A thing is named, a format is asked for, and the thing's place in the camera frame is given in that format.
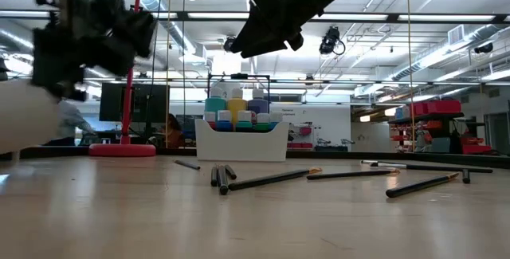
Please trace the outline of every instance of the red pole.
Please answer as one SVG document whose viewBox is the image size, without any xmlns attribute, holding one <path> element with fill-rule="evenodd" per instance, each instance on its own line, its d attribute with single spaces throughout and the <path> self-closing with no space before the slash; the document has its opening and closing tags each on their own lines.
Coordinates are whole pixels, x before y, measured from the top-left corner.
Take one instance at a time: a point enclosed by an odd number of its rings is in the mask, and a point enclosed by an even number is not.
<svg viewBox="0 0 510 259">
<path fill-rule="evenodd" d="M 140 0 L 135 0 L 135 13 L 138 12 Z M 130 144 L 129 125 L 131 124 L 131 93 L 133 89 L 133 68 L 127 73 L 126 91 L 124 92 L 124 112 L 122 119 L 122 136 L 120 144 Z"/>
</svg>

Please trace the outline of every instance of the red round base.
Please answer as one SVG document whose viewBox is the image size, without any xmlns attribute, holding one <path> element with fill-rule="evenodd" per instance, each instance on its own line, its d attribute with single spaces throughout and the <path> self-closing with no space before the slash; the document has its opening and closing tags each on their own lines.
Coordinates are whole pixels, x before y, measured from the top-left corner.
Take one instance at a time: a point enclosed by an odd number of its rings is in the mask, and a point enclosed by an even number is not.
<svg viewBox="0 0 510 259">
<path fill-rule="evenodd" d="M 156 147 L 149 144 L 98 144 L 88 148 L 90 156 L 148 157 L 156 156 Z"/>
</svg>

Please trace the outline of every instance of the person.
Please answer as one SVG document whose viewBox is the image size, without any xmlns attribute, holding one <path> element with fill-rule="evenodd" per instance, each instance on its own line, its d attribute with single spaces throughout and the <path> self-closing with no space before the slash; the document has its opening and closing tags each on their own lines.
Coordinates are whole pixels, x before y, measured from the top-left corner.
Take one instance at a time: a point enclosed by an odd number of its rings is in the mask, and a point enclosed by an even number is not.
<svg viewBox="0 0 510 259">
<path fill-rule="evenodd" d="M 168 134 L 167 134 L 167 145 L 163 145 L 163 147 L 175 149 L 184 146 L 184 134 L 182 133 L 182 128 L 174 115 L 168 114 Z M 166 128 L 163 128 L 162 133 L 167 132 Z"/>
<path fill-rule="evenodd" d="M 74 147 L 76 128 L 91 134 L 95 133 L 90 124 L 81 116 L 78 108 L 65 100 L 58 103 L 58 120 L 57 138 L 45 144 L 47 147 Z"/>
</svg>

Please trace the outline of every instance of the purple bottle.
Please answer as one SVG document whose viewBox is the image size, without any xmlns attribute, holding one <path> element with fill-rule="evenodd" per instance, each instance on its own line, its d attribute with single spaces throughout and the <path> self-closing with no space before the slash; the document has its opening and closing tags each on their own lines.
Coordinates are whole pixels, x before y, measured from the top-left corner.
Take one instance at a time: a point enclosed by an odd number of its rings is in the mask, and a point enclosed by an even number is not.
<svg viewBox="0 0 510 259">
<path fill-rule="evenodd" d="M 264 100 L 264 90 L 260 88 L 253 89 L 253 100 L 248 101 L 248 110 L 260 113 L 269 113 L 268 101 Z"/>
</svg>

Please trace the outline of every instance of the bottle cap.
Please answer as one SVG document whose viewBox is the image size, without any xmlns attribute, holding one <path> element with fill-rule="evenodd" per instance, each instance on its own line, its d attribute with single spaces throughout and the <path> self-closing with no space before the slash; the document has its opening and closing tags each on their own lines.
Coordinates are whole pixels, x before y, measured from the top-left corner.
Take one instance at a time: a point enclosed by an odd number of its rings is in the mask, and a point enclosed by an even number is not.
<svg viewBox="0 0 510 259">
<path fill-rule="evenodd" d="M 253 91 L 253 98 L 254 99 L 264 99 L 264 90 L 261 88 L 254 88 Z"/>
<path fill-rule="evenodd" d="M 247 121 L 252 122 L 252 112 L 251 111 L 239 111 L 237 113 L 237 120 L 238 121 Z"/>
<path fill-rule="evenodd" d="M 218 120 L 231 122 L 232 112 L 229 110 L 218 111 Z"/>
<path fill-rule="evenodd" d="M 284 114 L 281 112 L 271 112 L 271 116 L 269 118 L 271 123 L 280 123 L 284 121 Z"/>
<path fill-rule="evenodd" d="M 204 112 L 204 120 L 208 123 L 216 122 L 216 112 Z"/>
<path fill-rule="evenodd" d="M 257 123 L 259 124 L 268 124 L 269 123 L 269 114 L 268 113 L 260 113 L 257 115 Z"/>
<path fill-rule="evenodd" d="M 223 90 L 218 87 L 213 87 L 210 89 L 210 97 L 222 97 Z"/>
<path fill-rule="evenodd" d="M 232 89 L 232 98 L 233 99 L 242 99 L 242 90 L 240 88 Z"/>
</svg>

